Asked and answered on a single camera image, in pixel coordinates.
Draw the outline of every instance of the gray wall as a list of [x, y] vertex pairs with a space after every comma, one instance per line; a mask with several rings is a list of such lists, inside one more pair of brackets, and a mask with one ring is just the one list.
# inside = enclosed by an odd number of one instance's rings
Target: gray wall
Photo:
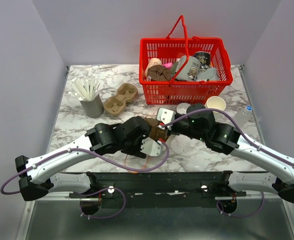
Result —
[[268, 146], [294, 157], [294, 1], [281, 1], [245, 76]]
[[[16, 156], [46, 150], [65, 70], [32, 2], [0, 0], [0, 186]], [[7, 188], [17, 189], [16, 180]], [[0, 194], [0, 240], [15, 239], [24, 204]]]
[[[222, 38], [243, 64], [280, 0], [33, 0], [68, 64], [138, 63], [141, 38], [164, 38], [179, 15], [189, 36]], [[181, 25], [175, 34], [183, 37]]]

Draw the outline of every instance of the plastic water bottle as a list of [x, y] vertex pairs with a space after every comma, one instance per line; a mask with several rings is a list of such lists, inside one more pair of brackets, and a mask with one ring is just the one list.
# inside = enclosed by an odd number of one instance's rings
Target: plastic water bottle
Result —
[[236, 115], [233, 117], [233, 119], [236, 121], [236, 123], [239, 125], [239, 127], [243, 127], [247, 121], [251, 118], [252, 115], [252, 107], [246, 106], [245, 108], [240, 109]]

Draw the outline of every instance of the white marble surface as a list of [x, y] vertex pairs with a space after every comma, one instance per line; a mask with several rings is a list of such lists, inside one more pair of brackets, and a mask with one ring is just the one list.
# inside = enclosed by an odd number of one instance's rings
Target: white marble surface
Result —
[[[234, 81], [227, 86], [220, 96], [226, 101], [226, 112], [233, 116], [240, 108], [248, 104], [248, 98], [240, 77], [239, 70], [232, 66]], [[117, 88], [123, 83], [131, 83], [138, 88], [138, 98], [130, 103], [125, 112], [119, 116], [111, 116], [104, 113], [99, 118], [86, 116], [80, 102], [72, 98], [68, 91], [71, 90], [70, 83], [76, 78], [98, 77], [103, 82], [103, 90], [100, 95], [102, 102], [115, 94]], [[115, 124], [121, 123], [133, 116], [154, 117], [158, 107], [163, 106], [175, 110], [174, 105], [147, 105], [138, 80], [138, 65], [77, 65], [71, 66], [66, 87], [63, 93], [50, 151], [72, 142], [86, 130], [94, 127], [97, 123]], [[218, 122], [228, 122], [224, 116], [217, 119]], [[258, 130], [254, 118], [244, 126], [244, 132], [259, 141]], [[118, 163], [124, 163], [125, 154], [117, 152], [114, 155], [106, 155]], [[148, 166], [154, 166], [161, 157], [152, 158]], [[145, 159], [128, 156], [127, 166], [142, 168]], [[190, 172], [190, 171], [259, 171], [261, 168], [233, 156], [216, 153], [207, 149], [199, 140], [189, 139], [186, 136], [176, 137], [170, 144], [170, 155], [165, 164], [155, 170], [156, 172]], [[68, 172], [125, 172], [126, 170], [106, 163], [98, 158], [90, 159], [69, 167]]]

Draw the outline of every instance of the red basket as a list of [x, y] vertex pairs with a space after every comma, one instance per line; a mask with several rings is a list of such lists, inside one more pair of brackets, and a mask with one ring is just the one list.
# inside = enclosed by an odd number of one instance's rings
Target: red basket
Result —
[[[179, 20], [182, 21], [185, 38], [170, 38]], [[187, 64], [189, 56], [205, 51], [211, 54], [213, 67], [217, 69], [220, 81], [175, 81], [176, 75]], [[151, 58], [159, 58], [163, 64], [176, 62], [187, 55], [187, 60], [170, 81], [150, 81], [144, 75]], [[140, 41], [139, 82], [143, 86], [147, 104], [176, 105], [179, 103], [204, 104], [211, 96], [219, 95], [232, 83], [231, 65], [223, 42], [217, 37], [188, 39], [184, 18], [181, 15], [166, 38], [143, 38]]]

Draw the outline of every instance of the black mug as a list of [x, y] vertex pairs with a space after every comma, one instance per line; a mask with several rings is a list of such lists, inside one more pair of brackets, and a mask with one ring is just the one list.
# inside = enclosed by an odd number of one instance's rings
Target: black mug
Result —
[[198, 51], [193, 56], [199, 60], [200, 62], [200, 68], [199, 72], [205, 72], [209, 67], [211, 63], [211, 55], [210, 53], [206, 51]]

